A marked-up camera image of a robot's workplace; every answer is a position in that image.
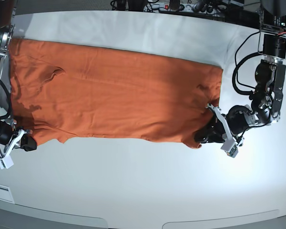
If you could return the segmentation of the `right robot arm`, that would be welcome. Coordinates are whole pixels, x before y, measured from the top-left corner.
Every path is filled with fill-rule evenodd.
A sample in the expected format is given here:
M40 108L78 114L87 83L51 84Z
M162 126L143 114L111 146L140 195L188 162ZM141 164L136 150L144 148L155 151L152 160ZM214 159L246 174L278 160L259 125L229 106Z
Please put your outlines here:
M15 27L12 20L15 17L17 3L16 0L0 0L0 90L4 91L8 103L6 114L0 115L0 159L6 159L14 148L25 151L37 148L36 141L30 136L32 131L16 127L17 122L13 119L12 113L11 95L1 79Z

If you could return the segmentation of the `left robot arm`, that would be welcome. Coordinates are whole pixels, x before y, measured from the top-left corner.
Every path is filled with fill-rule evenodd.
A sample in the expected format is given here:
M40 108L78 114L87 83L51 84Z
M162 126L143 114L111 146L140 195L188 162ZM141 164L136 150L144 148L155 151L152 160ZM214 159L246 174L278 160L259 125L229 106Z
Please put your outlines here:
M213 117L194 139L201 144L231 143L239 146L247 130L270 125L280 118L286 73L283 64L286 60L286 0L262 0L259 13L227 4L222 14L227 22L259 29L257 52L236 62L232 75L234 90L247 95L251 105L235 105L228 114L221 114L219 107L208 104L207 109L212 111ZM255 70L256 86L243 91L238 88L241 84L238 71L246 61L258 56L264 58Z

